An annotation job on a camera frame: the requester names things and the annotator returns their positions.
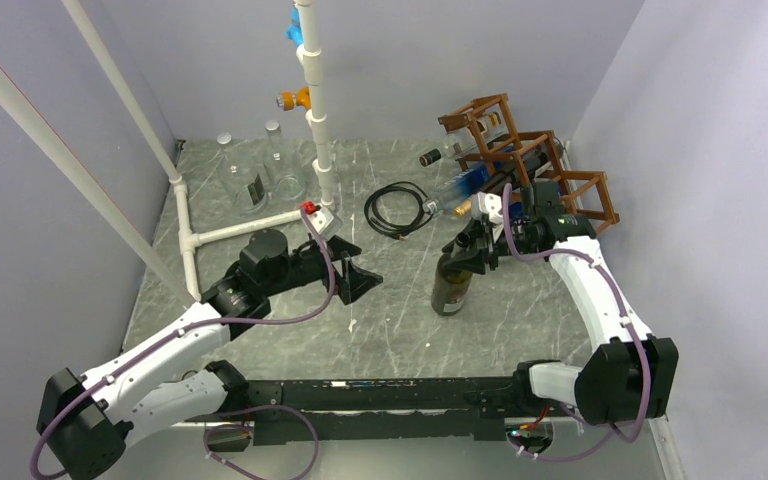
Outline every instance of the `dark green bottle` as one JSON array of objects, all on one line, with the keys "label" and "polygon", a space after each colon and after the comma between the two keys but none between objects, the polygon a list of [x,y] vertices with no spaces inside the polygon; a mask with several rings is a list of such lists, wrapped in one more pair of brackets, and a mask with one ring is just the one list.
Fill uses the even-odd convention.
[{"label": "dark green bottle", "polygon": [[451,270],[443,268],[443,264],[453,255],[464,251],[469,245],[469,236],[458,234],[452,253],[444,253],[437,260],[437,269],[434,272],[434,289],[431,291],[431,308],[437,315],[452,316],[463,308],[466,292],[472,280],[472,272],[466,270]]}]

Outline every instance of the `wire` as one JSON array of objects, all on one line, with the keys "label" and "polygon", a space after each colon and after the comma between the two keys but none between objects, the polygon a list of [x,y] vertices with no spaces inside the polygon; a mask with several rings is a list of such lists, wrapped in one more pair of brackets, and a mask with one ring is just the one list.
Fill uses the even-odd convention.
[{"label": "wire", "polygon": [[537,425],[540,424],[540,422],[543,421],[544,418],[546,418],[546,415],[549,414],[549,404],[547,403],[545,407],[543,407],[543,411],[540,412],[540,416],[537,417],[537,420],[531,422],[531,423],[524,423],[520,425],[521,430],[534,430],[537,428]]},{"label": "wire", "polygon": [[[510,183],[505,185],[505,188],[502,190],[502,205],[509,205],[511,201],[511,191],[512,186]],[[550,250],[544,250],[542,252],[523,255],[519,253],[519,251],[516,249],[516,244],[514,243],[514,235],[513,231],[511,229],[511,222],[510,222],[510,213],[508,212],[507,208],[502,209],[502,225],[505,230],[505,241],[508,244],[508,249],[511,252],[511,255],[513,255],[514,258],[521,262],[531,262],[534,260],[539,260],[542,258],[549,257],[550,255],[556,255],[556,254],[567,254],[567,255],[573,255],[575,257],[581,258],[584,261],[586,261],[592,268],[594,268],[599,274],[602,276],[602,278],[607,282],[608,287],[611,289],[611,293],[614,296],[614,300],[617,302],[617,308],[620,312],[621,318],[628,318],[628,309],[625,306],[625,301],[622,298],[622,293],[620,293],[620,287],[617,285],[614,278],[611,276],[610,273],[605,269],[603,265],[594,265],[594,260],[590,255],[587,255],[584,252],[579,252],[578,250],[573,250],[570,248],[553,248]],[[637,418],[634,421],[634,424],[631,428],[631,435],[626,436],[622,431],[620,431],[619,427],[616,425],[611,425],[611,431],[609,431],[607,434],[605,434],[605,437],[596,442],[596,444],[589,448],[588,450],[585,450],[582,453],[579,453],[578,455],[573,455],[570,457],[539,457],[534,455],[532,456],[535,460],[544,460],[547,462],[571,462],[575,460],[580,460],[582,458],[585,458],[600,448],[602,448],[603,445],[605,445],[608,440],[611,439],[614,435],[619,437],[621,440],[627,443],[631,443],[635,440],[637,440],[637,437],[640,435],[640,432],[643,430],[643,422],[646,420],[646,409],[649,405],[649,396],[652,392],[652,372],[649,369],[649,357],[646,355],[646,349],[643,348],[643,343],[640,341],[640,337],[637,336],[637,331],[634,329],[634,325],[632,322],[628,322],[625,324],[625,329],[628,330],[629,335],[631,336],[632,343],[634,343],[634,348],[637,351],[637,356],[640,358],[640,367],[643,371],[643,392],[640,395],[640,406],[637,409]]]},{"label": "wire", "polygon": [[310,320],[311,318],[322,313],[328,307],[328,304],[331,303],[331,299],[334,298],[334,289],[335,289],[334,265],[331,263],[331,256],[328,253],[328,245],[325,243],[325,240],[322,238],[319,232],[317,232],[316,229],[313,228],[313,225],[310,223],[310,220],[307,218],[307,215],[305,214],[304,208],[300,208],[299,210],[301,210],[302,212],[302,215],[301,215],[302,222],[304,222],[305,226],[310,231],[310,234],[311,236],[313,236],[313,239],[316,241],[316,244],[319,245],[319,251],[325,257],[325,267],[328,270],[328,294],[325,296],[325,300],[322,302],[322,305],[320,305],[310,313],[306,313],[304,315],[294,317],[294,318],[289,318],[286,320],[263,320],[260,318],[232,318],[232,317],[212,318],[209,320],[202,320],[200,322],[193,322],[185,327],[178,328],[175,331],[170,332],[169,334],[161,337],[156,342],[146,347],[145,350],[138,353],[137,355],[134,355],[134,357],[128,360],[127,362],[124,362],[122,365],[119,366],[119,368],[111,372],[109,375],[106,375],[97,383],[95,383],[94,385],[84,390],[81,394],[75,397],[74,400],[69,402],[69,404],[67,404],[66,407],[64,407],[63,410],[60,411],[60,413],[55,415],[51,423],[49,423],[48,426],[46,426],[43,432],[40,434],[40,438],[37,440],[36,445],[34,445],[34,450],[31,453],[30,470],[31,470],[31,476],[34,479],[54,480],[56,478],[60,478],[66,475],[66,470],[61,470],[57,473],[47,475],[42,473],[39,469],[39,459],[40,459],[40,456],[42,455],[42,449],[43,447],[45,447],[46,443],[48,443],[48,440],[51,438],[51,435],[54,433],[54,430],[56,430],[57,427],[60,425],[60,423],[63,422],[63,419],[66,418],[67,415],[72,413],[72,411],[75,410],[75,408],[78,405],[80,405],[84,400],[92,397],[92,395],[98,393],[98,391],[101,390],[102,388],[115,383],[117,378],[121,377],[125,372],[132,369],[134,366],[136,366],[146,358],[150,357],[154,352],[158,351],[161,347],[171,342],[172,340],[176,338],[180,338],[180,336],[186,334],[191,330],[204,327],[207,325],[215,325],[215,324],[292,325],[294,323],[301,323],[301,322]]},{"label": "wire", "polygon": [[[310,434],[313,436],[313,455],[310,458],[310,462],[308,462],[307,467],[305,467],[304,470],[295,477],[292,477],[290,480],[300,480],[301,478],[304,478],[305,475],[310,473],[311,469],[313,469],[313,465],[316,463],[316,458],[319,456],[319,435],[316,433],[316,429],[313,428],[313,424],[310,422],[310,420],[302,414],[302,412],[296,410],[295,408],[290,408],[286,405],[261,405],[259,407],[252,407],[247,408],[245,410],[237,410],[235,412],[224,412],[220,413],[220,416],[223,417],[232,417],[235,415],[245,415],[249,413],[254,412],[261,412],[263,410],[282,410],[287,413],[291,413],[297,417],[299,417],[302,422],[304,422],[305,426],[308,430],[310,430]],[[221,463],[222,465],[225,465],[226,467],[230,468],[231,470],[234,470],[237,473],[240,473],[242,475],[245,475],[252,480],[266,480],[263,477],[259,477],[248,470],[243,469],[242,467],[238,466],[234,462],[228,461],[225,458],[220,457],[219,455],[215,454],[213,451],[210,450],[210,436],[213,434],[213,432],[220,430],[220,429],[229,429],[229,427],[236,428],[243,431],[249,431],[249,427],[243,426],[243,425],[233,425],[233,424],[224,424],[224,425],[217,425],[207,432],[204,433],[204,451],[207,453],[207,456],[216,460],[217,462]]]},{"label": "wire", "polygon": [[[418,211],[416,212],[416,216],[408,224],[390,222],[381,216],[381,213],[378,211],[378,200],[380,200],[381,197],[388,193],[398,192],[407,193],[412,196],[417,203]],[[413,182],[394,182],[372,192],[369,198],[366,199],[366,203],[363,205],[363,216],[366,217],[366,222],[376,232],[394,240],[401,240],[424,227],[431,221],[432,215],[426,213],[425,209],[422,208],[423,203],[426,200],[428,200],[428,194],[425,193],[425,190],[421,189],[419,185]]]}]

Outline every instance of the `black metal base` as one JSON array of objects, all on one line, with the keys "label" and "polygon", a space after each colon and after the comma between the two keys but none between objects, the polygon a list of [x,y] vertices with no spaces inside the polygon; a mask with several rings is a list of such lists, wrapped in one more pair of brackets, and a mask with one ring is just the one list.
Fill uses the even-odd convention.
[{"label": "black metal base", "polygon": [[[418,378],[375,380],[255,380],[249,406],[281,404],[304,411],[322,440],[467,437],[505,439],[505,418],[537,417],[547,401],[524,401],[511,377]],[[558,410],[550,415],[558,415]],[[196,421],[227,421],[211,415]],[[258,412],[255,445],[310,440],[293,415]]]}]

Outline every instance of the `glass jar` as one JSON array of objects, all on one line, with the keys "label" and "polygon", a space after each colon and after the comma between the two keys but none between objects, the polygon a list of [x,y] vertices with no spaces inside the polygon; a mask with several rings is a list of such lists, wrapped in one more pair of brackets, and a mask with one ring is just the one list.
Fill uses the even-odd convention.
[{"label": "glass jar", "polygon": [[234,152],[230,133],[216,137],[219,143],[219,180],[240,216],[260,211],[268,201],[256,162]]},{"label": "glass jar", "polygon": [[264,158],[263,166],[269,175],[272,193],[281,200],[296,200],[307,190],[298,156],[286,148],[277,121],[266,122],[266,135],[269,138],[269,154]]}]

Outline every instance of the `pipe fitting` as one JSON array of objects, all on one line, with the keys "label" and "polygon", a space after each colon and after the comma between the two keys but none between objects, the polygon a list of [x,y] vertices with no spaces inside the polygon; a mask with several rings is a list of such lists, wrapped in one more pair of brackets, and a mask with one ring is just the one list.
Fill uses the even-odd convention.
[{"label": "pipe fitting", "polygon": [[289,27],[287,27],[287,31],[284,32],[284,35],[286,35],[287,38],[292,40],[297,47],[304,44],[304,37],[302,36],[302,28],[298,25],[290,25]]},{"label": "pipe fitting", "polygon": [[304,69],[305,83],[315,86],[322,85],[325,80],[325,74],[322,71],[322,50],[312,52],[302,45],[296,55]]},{"label": "pipe fitting", "polygon": [[177,196],[179,193],[186,195],[188,193],[187,182],[184,181],[183,175],[179,176],[175,180],[169,180],[172,184],[172,192]]},{"label": "pipe fitting", "polygon": [[196,248],[204,245],[199,240],[199,236],[196,233],[190,232],[184,234],[184,232],[178,232],[178,248],[181,249],[181,253],[196,253]]},{"label": "pipe fitting", "polygon": [[304,87],[295,94],[292,92],[284,92],[275,99],[275,103],[278,108],[289,112],[296,107],[304,107],[305,110],[310,110],[310,88]]},{"label": "pipe fitting", "polygon": [[317,145],[328,145],[331,142],[331,135],[328,132],[328,115],[322,118],[315,118],[313,116],[313,110],[308,110],[305,113],[305,120],[307,120],[308,126],[310,126],[311,133],[313,134],[313,142]]},{"label": "pipe fitting", "polygon": [[175,178],[170,178],[169,183],[172,185],[172,187],[177,187],[178,185],[184,185],[184,188],[187,188],[187,184],[184,182],[184,176],[181,175],[180,172],[178,172],[178,176]]}]

